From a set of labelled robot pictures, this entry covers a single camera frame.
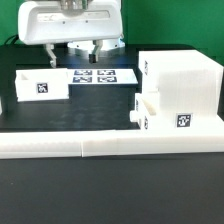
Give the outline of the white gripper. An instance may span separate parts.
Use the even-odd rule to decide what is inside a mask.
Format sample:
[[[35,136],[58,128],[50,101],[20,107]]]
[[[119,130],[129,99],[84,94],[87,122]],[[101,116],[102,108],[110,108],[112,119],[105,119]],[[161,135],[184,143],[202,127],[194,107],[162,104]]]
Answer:
[[[45,51],[52,68],[57,66],[53,44],[94,40],[89,62],[96,63],[102,40],[121,36],[120,3],[117,0],[91,0],[87,9],[63,10],[58,0],[26,1],[18,12],[18,34],[27,45],[46,44]]]

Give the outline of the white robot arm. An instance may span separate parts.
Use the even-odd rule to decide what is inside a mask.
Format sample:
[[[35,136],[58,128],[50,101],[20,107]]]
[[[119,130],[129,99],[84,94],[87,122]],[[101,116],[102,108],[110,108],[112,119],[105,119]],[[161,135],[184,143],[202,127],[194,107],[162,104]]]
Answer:
[[[25,0],[18,10],[18,36],[26,45],[43,45],[57,66],[58,43],[92,41],[89,61],[98,61],[104,40],[123,35],[121,0]]]

